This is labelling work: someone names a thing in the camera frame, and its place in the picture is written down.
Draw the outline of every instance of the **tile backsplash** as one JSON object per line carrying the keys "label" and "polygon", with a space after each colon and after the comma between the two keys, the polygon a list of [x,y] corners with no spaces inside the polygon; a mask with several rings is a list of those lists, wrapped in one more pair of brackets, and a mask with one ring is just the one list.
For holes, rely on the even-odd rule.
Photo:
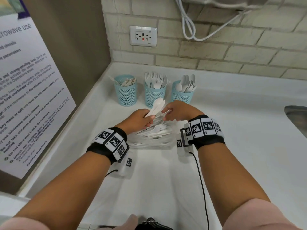
{"label": "tile backsplash", "polygon": [[[204,42],[184,38],[175,0],[101,2],[114,61],[307,80],[307,0],[270,0]],[[237,14],[196,4],[184,8],[197,38]],[[157,47],[130,45],[130,25],[157,27]]]}

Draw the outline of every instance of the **wristband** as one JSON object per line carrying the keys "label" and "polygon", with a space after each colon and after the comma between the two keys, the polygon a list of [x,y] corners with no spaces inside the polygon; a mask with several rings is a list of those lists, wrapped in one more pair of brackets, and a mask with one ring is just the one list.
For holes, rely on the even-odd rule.
{"label": "wristband", "polygon": [[216,120],[207,115],[199,115],[184,125],[189,144],[194,144],[198,150],[201,146],[223,143],[224,134]]}
{"label": "wristband", "polygon": [[86,151],[105,155],[113,164],[120,163],[128,150],[127,134],[118,127],[111,127],[99,133]]}

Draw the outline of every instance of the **pink sleeve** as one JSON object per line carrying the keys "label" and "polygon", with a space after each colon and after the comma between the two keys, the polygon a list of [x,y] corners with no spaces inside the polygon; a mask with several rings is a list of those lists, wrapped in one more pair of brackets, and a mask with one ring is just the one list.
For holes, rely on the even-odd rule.
{"label": "pink sleeve", "polygon": [[24,217],[14,217],[5,221],[0,230],[50,230],[46,225],[37,220]]}
{"label": "pink sleeve", "polygon": [[236,209],[223,230],[299,230],[274,204],[252,199]]}

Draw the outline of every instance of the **utensil holder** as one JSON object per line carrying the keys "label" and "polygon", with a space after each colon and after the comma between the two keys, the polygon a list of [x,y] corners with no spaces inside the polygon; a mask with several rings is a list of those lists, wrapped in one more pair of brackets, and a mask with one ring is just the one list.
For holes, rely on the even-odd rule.
{"label": "utensil holder", "polygon": [[180,100],[183,101],[187,104],[190,104],[190,101],[192,100],[193,92],[190,93],[183,93],[183,92],[179,92],[175,89],[176,84],[180,83],[180,81],[175,81],[172,85],[172,97],[171,97],[171,102],[174,100]]}
{"label": "utensil holder", "polygon": [[149,108],[153,107],[153,103],[157,98],[163,98],[165,95],[166,86],[163,88],[149,88],[145,83],[145,105]]}
{"label": "utensil holder", "polygon": [[[119,84],[122,84],[126,80],[126,78],[132,79],[132,78],[134,78],[134,76],[119,75],[119,76],[115,77],[114,79]],[[122,106],[133,106],[134,104],[136,104],[136,100],[137,100],[136,83],[134,85],[127,86],[127,87],[114,84],[114,87],[115,87],[118,103],[120,105],[122,105]]]}

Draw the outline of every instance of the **black cable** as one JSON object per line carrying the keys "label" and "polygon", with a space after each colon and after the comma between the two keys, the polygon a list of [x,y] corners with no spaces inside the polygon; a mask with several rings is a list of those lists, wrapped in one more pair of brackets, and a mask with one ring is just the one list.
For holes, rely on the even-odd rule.
{"label": "black cable", "polygon": [[208,218],[208,212],[207,212],[205,190],[204,190],[204,186],[203,186],[203,181],[202,181],[202,179],[201,179],[201,172],[199,171],[199,167],[198,167],[198,163],[197,163],[196,156],[195,156],[192,152],[189,152],[189,154],[192,154],[192,155],[194,156],[194,158],[195,158],[195,161],[196,161],[196,165],[197,165],[197,169],[198,169],[199,178],[200,178],[200,180],[201,180],[201,187],[202,187],[202,189],[203,189],[203,195],[204,195],[204,201],[205,201],[205,210],[206,210],[207,223],[208,223],[208,230],[209,230],[209,218]]}
{"label": "black cable", "polygon": [[110,173],[113,173],[113,172],[117,172],[118,170],[112,170],[111,172],[107,173],[106,176],[108,176]]}

